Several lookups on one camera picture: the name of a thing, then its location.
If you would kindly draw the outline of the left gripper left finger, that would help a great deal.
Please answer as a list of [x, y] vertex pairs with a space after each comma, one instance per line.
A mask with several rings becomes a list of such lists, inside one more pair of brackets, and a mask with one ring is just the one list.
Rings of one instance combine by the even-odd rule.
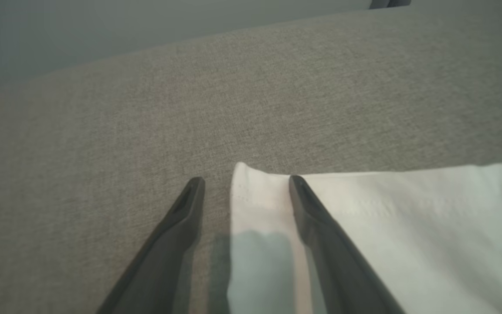
[[192, 177], [98, 309], [99, 314], [169, 314], [183, 257], [197, 240], [205, 179]]

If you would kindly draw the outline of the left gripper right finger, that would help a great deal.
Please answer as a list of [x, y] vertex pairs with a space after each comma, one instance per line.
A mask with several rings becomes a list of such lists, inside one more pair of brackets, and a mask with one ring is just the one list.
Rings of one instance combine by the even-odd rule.
[[312, 253], [327, 312], [402, 314], [400, 304], [303, 177], [289, 177], [289, 194], [299, 237]]

